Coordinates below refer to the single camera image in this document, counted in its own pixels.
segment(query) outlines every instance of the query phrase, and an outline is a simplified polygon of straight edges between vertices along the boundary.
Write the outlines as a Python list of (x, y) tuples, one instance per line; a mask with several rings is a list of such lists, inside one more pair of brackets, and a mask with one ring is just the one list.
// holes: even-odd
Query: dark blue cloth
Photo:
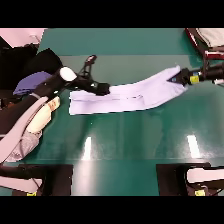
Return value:
[(22, 79), (16, 89), (14, 95), (25, 95), (32, 92), (40, 83), (51, 77), (47, 72), (37, 72)]

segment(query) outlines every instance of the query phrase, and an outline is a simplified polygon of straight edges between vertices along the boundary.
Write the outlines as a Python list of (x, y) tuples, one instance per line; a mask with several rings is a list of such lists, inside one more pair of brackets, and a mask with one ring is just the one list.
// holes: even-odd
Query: green table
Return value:
[[(40, 50), (48, 47), (75, 71), (96, 54), (93, 76), (111, 85), (140, 81), (175, 64), (202, 65), (183, 28), (49, 29)], [(26, 162), (74, 164), (73, 195), (158, 195), (157, 163), (224, 165), (223, 97), (222, 88), (203, 83), (151, 110), (70, 116), (64, 91)], [(189, 135), (196, 136), (199, 158), (189, 148)]]

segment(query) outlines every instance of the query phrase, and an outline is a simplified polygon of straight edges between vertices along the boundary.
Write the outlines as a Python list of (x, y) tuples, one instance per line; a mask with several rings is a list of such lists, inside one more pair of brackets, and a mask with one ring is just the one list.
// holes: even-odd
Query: gray cloth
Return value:
[(41, 136), (42, 131), (36, 134), (25, 131), (22, 139), (17, 144), (10, 156), (6, 159), (6, 162), (17, 162), (23, 159), (39, 144), (39, 138)]

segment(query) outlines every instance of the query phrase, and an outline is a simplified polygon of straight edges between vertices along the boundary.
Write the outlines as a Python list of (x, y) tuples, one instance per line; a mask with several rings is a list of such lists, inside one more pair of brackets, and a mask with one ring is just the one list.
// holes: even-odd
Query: yellow sticker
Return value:
[(205, 191), (204, 190), (195, 191), (195, 195), (196, 196), (205, 196)]
[(190, 77), (191, 83), (199, 83), (199, 76), (198, 75), (193, 75)]
[(34, 192), (34, 193), (27, 193), (27, 195), (26, 196), (37, 196), (37, 192)]

